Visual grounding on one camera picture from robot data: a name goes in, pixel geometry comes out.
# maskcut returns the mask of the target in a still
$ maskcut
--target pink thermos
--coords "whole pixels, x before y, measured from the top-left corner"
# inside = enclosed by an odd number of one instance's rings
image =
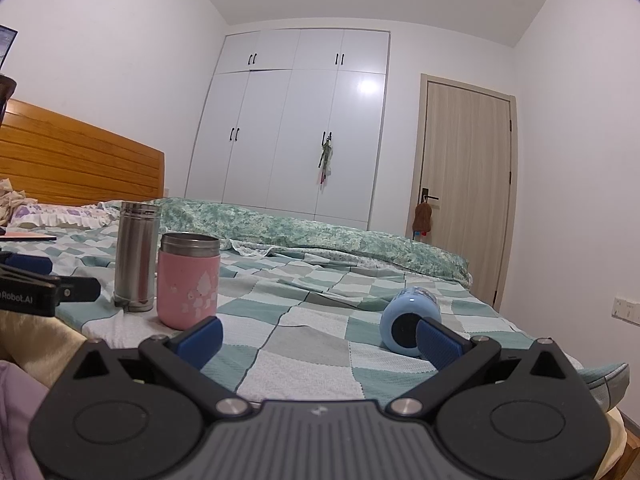
[[[158,317],[186,330],[216,315],[220,240],[192,233],[167,233],[158,253]]]

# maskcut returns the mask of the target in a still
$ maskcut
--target bed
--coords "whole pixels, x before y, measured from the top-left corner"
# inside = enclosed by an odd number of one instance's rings
[[[380,341],[380,312],[407,285],[436,295],[444,323],[463,336],[487,334],[509,348],[528,348],[532,341],[468,292],[458,256],[391,235],[162,199],[161,152],[18,101],[9,102],[0,128],[0,178],[6,176],[43,203],[155,200],[162,206],[162,230],[223,238],[218,314],[225,344],[203,373],[254,402],[321,393],[384,403],[436,373],[427,361],[388,352]],[[84,336],[122,348],[154,333],[173,333],[154,310],[124,314],[111,305],[116,222],[41,230],[58,240],[3,247],[50,256],[60,274],[95,276],[102,295],[91,304],[62,304],[57,319],[0,313],[4,350],[28,373],[50,385]],[[611,411],[612,434],[624,433],[614,406],[628,367],[580,373],[604,411]],[[622,454],[621,439],[612,438],[602,472]]]

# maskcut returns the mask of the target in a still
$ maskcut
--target headboard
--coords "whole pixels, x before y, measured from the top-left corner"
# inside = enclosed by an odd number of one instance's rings
[[[0,178],[40,202],[151,200],[164,191],[164,153],[11,99],[0,128]]]

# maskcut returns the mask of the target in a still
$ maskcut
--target switch panel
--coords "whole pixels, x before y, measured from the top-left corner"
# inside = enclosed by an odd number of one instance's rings
[[[640,326],[640,303],[615,298],[611,316]]]

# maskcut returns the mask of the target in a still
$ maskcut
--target door frame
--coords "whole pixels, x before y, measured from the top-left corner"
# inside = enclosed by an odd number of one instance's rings
[[[511,120],[511,185],[509,186],[509,197],[507,204],[507,225],[504,231],[504,242],[502,244],[502,257],[500,261],[500,271],[498,272],[498,284],[495,301],[492,307],[500,312],[504,284],[507,279],[507,268],[509,257],[511,256],[511,243],[513,241],[513,221],[516,211],[516,192],[518,189],[518,117],[516,114],[516,98],[513,95],[501,94],[487,88],[469,85],[460,81],[444,79],[442,77],[422,74],[420,76],[420,108],[418,111],[418,132],[415,144],[414,177],[411,186],[411,201],[409,202],[409,212],[406,222],[406,236],[414,237],[412,224],[415,217],[415,205],[420,199],[420,181],[422,179],[422,165],[424,159],[424,145],[427,135],[427,99],[429,83],[441,84],[455,88],[462,88],[471,92],[489,95],[509,103]]]

